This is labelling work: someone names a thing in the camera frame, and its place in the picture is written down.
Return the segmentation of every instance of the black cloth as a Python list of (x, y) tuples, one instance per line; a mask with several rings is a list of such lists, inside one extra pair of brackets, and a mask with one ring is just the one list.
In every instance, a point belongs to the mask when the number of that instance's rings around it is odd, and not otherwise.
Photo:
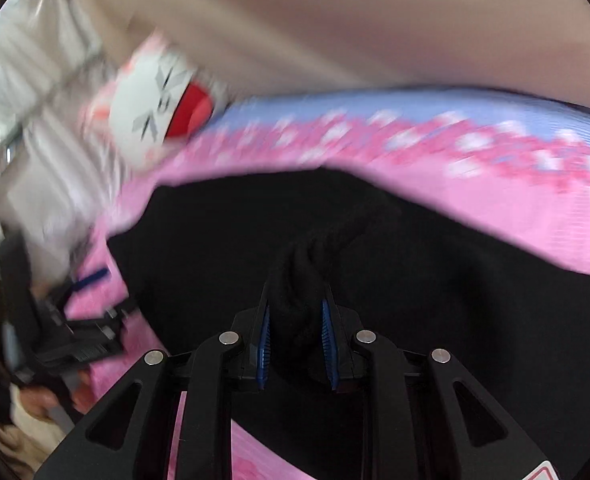
[[(453, 352), (562, 478), (590, 456), (590, 276), (330, 170), (159, 188), (108, 246), (171, 352), (256, 306), (270, 274), (274, 351), (303, 367), (321, 274), (400, 348)], [(278, 374), (233, 399), (236, 421), (322, 480), (359, 478), (360, 416), (358, 396), (299, 391)]]

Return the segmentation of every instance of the white sticker with red border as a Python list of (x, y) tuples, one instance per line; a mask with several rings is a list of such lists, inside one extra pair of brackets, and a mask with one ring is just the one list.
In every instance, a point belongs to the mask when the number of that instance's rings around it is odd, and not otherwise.
[(555, 469), (547, 460), (538, 465), (533, 472), (524, 477), (524, 480), (559, 480)]

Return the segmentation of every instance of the pink bedsheet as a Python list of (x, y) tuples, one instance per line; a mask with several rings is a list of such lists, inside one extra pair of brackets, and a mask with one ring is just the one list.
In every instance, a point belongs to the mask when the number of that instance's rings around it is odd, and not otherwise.
[[(92, 251), (81, 270), (108, 266), (112, 276), (78, 295), (69, 315), (97, 316), (126, 297), (106, 239), (137, 222), (159, 184), (319, 166), (350, 171), (560, 266), (590, 273), (590, 148), (573, 132), (544, 141), (518, 123), (474, 124), (455, 113), (422, 124), (386, 114), (374, 117), (347, 120), (341, 114), (327, 114), (306, 123), (286, 120), (268, 126), (249, 124), (235, 132), (207, 130), (157, 170), (126, 184), (117, 202), (98, 220)], [(432, 136), (436, 130), (440, 135)], [(531, 169), (533, 161), (544, 170), (554, 169), (563, 156), (559, 154), (570, 146), (588, 166), (580, 164), (577, 171), (563, 174)], [(502, 154), (523, 158), (524, 164), (516, 169), (515, 164), (498, 163)], [(140, 315), (128, 320), (123, 342), (125, 355), (92, 366), (98, 396), (144, 352), (161, 348)], [(232, 455), (235, 480), (310, 478), (234, 423)], [(174, 471), (169, 478), (174, 478)]]

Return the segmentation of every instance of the metal pin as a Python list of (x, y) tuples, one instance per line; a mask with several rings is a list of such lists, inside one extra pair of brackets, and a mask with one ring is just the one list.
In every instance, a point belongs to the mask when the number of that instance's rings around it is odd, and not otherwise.
[(431, 352), (431, 357), (433, 358), (433, 361), (437, 361), (438, 363), (447, 363), (451, 360), (451, 354), (443, 348), (436, 348), (433, 350)]
[(377, 339), (377, 336), (371, 330), (360, 330), (355, 336), (360, 343), (372, 343)]
[(237, 341), (239, 341), (237, 332), (224, 332), (219, 336), (219, 342), (222, 345), (234, 345)]
[(164, 360), (164, 354), (159, 350), (152, 350), (144, 356), (144, 362), (147, 365), (158, 365)]

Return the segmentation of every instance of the triangular cutout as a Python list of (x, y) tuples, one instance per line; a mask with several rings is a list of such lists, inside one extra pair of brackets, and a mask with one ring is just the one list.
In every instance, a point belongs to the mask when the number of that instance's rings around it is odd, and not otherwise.
[(88, 432), (88, 440), (115, 451), (121, 449), (140, 391), (141, 384), (131, 384)]
[(461, 381), (453, 384), (472, 446), (482, 447), (506, 438), (506, 429)]

